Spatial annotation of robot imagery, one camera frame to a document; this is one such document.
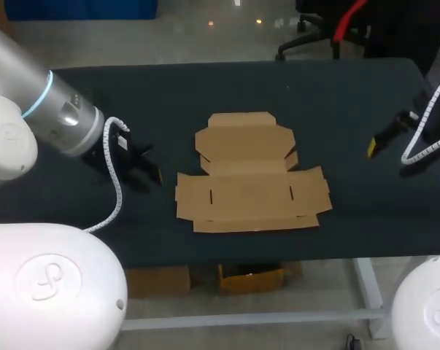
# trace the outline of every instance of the black chair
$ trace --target black chair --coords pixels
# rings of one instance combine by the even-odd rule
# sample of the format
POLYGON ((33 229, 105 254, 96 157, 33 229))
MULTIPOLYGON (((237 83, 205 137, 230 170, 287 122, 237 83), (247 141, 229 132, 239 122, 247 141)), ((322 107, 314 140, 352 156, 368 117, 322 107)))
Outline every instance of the black chair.
MULTIPOLYGON (((332 38, 336 27, 344 13, 352 6, 354 0, 296 0, 296 10, 301 13, 298 22, 298 33, 306 31, 306 22, 317 26, 317 30, 307 35, 280 45, 275 56, 276 61, 284 61, 284 51, 292 47, 319 42, 329 39, 333 50, 333 59, 340 56, 338 42, 333 42, 332 38)), ((370 24, 370 9, 366 5, 362 10, 356 12, 350 22, 344 39, 357 45, 366 45, 367 27, 370 24)))

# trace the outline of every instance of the black table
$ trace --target black table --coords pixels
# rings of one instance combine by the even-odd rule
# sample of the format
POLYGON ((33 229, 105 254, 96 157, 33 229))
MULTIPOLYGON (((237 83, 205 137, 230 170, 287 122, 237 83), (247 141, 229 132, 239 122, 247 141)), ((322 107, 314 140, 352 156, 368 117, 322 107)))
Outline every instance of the black table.
MULTIPOLYGON (((97 233, 125 268, 440 254, 440 161, 401 179, 408 135, 374 160, 372 135, 426 84, 405 60, 126 66, 57 71, 91 89, 106 116, 155 144, 164 178, 149 195, 124 189, 123 210, 97 233), (176 218, 178 171, 200 174, 194 133, 214 112, 269 111, 294 130, 302 169, 321 165, 333 211, 320 227, 255 234, 195 234, 176 218)), ((114 190, 92 168, 40 145, 35 167, 0 187, 0 222, 79 228, 108 215, 114 190)))

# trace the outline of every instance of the cardboard flap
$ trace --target cardboard flap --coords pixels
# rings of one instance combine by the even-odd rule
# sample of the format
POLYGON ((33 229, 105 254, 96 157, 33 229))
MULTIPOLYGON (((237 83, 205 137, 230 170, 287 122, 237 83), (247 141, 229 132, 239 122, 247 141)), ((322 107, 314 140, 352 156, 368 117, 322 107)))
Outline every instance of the cardboard flap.
POLYGON ((275 117, 268 112, 214 113, 208 119, 208 126, 251 126, 276 125, 275 117))
POLYGON ((196 134, 196 149, 210 162, 283 161, 295 144, 293 131, 278 125, 207 128, 196 134))
POLYGON ((193 221, 279 219, 331 209, 320 167, 251 176, 178 176, 177 215, 193 221))
POLYGON ((289 171, 298 165, 298 153, 297 151, 292 151, 285 159, 286 170, 289 171))
POLYGON ((261 174, 261 173, 274 174, 274 173, 285 173, 288 170, 287 163, 283 162, 283 160, 210 162, 203 155, 200 156, 200 166, 208 174, 220 175, 220 176, 234 175, 234 174, 236 175, 261 174))
POLYGON ((256 232, 264 230, 292 230, 319 225, 316 215, 284 219, 194 221, 193 231, 202 233, 256 232))

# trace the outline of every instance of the metal table frame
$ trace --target metal table frame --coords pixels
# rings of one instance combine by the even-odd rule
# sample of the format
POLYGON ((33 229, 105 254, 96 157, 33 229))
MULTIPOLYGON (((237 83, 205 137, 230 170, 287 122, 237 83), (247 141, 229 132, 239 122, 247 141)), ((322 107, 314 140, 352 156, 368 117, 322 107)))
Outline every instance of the metal table frame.
POLYGON ((390 294, 384 302, 380 293, 379 284, 372 267, 371 259, 353 259, 358 277, 360 291, 364 299, 365 308, 351 311, 314 311, 314 312, 277 312, 262 314, 231 314, 208 316, 182 316, 158 319, 127 319, 122 331, 159 330, 168 328, 211 327, 241 324, 276 324, 295 322, 323 322, 340 320, 369 320, 368 328, 373 339, 389 338, 390 309, 396 290, 406 276, 427 260, 428 257, 412 257, 404 268, 390 294))

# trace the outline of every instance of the robotic arm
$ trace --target robotic arm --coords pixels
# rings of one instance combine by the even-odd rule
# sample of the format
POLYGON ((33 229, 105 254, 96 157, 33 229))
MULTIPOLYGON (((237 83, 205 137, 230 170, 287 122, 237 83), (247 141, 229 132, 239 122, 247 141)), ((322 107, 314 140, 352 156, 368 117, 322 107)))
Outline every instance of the robotic arm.
POLYGON ((126 314, 126 278, 114 253, 90 232, 119 212, 115 168, 122 175, 138 168, 158 184, 161 176, 122 121, 105 122, 98 108, 0 32, 0 184, 35 164, 35 136, 109 174, 117 205, 86 231, 0 225, 0 349, 106 350, 126 314))

